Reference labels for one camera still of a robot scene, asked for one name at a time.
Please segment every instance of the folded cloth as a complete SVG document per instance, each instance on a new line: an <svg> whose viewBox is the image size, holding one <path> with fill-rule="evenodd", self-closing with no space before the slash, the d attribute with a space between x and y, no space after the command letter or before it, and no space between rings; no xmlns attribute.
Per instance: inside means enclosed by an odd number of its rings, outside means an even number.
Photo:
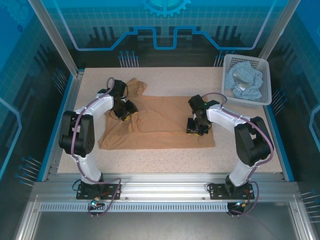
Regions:
<svg viewBox="0 0 320 240"><path fill-rule="evenodd" d="M224 88L232 89L238 99L260 101L262 77L262 72L254 69L249 61L239 62L227 73Z"/></svg>
<svg viewBox="0 0 320 240"><path fill-rule="evenodd" d="M106 130L99 147L124 149L193 149L215 146L212 129L204 136L187 134L192 118L189 96L143 96L147 85L133 78L128 83L127 99L138 108L128 121L113 119L106 113Z"/></svg>

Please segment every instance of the black mounting plate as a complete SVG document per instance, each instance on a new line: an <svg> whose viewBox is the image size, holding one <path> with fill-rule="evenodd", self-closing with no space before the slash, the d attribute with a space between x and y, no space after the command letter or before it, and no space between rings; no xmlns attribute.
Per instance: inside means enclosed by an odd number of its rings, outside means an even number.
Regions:
<svg viewBox="0 0 320 240"><path fill-rule="evenodd" d="M101 197L101 200L111 200L118 184L87 184L81 181L76 192L78 200L93 200L96 197ZM119 200L121 195L121 187L119 186L118 193L114 200Z"/></svg>
<svg viewBox="0 0 320 240"><path fill-rule="evenodd" d="M210 193L211 200L247 200L248 196L244 193L244 190L248 190L250 192L249 197L250 200L255 199L254 190L251 184L246 183L245 185L239 187L233 197L229 195L226 190L225 184L216 184L216 183L209 183L206 186L206 189Z"/></svg>

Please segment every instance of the gear logo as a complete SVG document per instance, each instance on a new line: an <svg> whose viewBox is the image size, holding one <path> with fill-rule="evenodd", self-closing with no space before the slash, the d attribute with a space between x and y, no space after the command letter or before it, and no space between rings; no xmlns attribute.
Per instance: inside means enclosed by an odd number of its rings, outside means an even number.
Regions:
<svg viewBox="0 0 320 240"><path fill-rule="evenodd" d="M5 7L19 25L28 19L29 3L27 0L0 0L0 7Z"/></svg>
<svg viewBox="0 0 320 240"><path fill-rule="evenodd" d="M180 10L187 9L186 5L191 4L191 0L142 0L145 10L157 17L168 15L173 17L174 14L180 14Z"/></svg>

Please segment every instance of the glass wall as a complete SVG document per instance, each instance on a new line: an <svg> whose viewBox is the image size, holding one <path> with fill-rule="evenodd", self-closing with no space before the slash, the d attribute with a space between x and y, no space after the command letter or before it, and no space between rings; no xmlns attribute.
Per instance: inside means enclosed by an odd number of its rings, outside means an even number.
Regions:
<svg viewBox="0 0 320 240"><path fill-rule="evenodd" d="M219 67L227 53L257 57L287 2L43 1L78 68Z"/></svg>
<svg viewBox="0 0 320 240"><path fill-rule="evenodd" d="M302 193L320 192L319 9L318 0L301 0L268 59L276 95L271 106Z"/></svg>
<svg viewBox="0 0 320 240"><path fill-rule="evenodd" d="M0 238L11 240L70 73L28 1L0 0L0 23Z"/></svg>

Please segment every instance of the gray floor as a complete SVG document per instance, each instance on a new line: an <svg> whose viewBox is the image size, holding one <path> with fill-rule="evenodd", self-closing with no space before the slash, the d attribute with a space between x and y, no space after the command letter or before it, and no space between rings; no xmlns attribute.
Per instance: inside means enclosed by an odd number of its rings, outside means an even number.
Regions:
<svg viewBox="0 0 320 240"><path fill-rule="evenodd" d="M297 239L286 205L260 203L250 216L281 240ZM256 219L231 219L226 213L86 213L44 212L33 240L270 240L276 239Z"/></svg>

